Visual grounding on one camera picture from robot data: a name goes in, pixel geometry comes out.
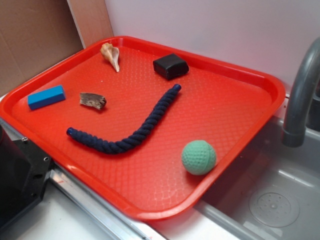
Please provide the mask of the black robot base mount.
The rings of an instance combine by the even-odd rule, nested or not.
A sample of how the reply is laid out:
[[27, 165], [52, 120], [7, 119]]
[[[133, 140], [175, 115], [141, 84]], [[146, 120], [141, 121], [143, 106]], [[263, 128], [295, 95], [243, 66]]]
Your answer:
[[12, 140], [0, 128], [0, 231], [44, 197], [52, 158], [31, 140]]

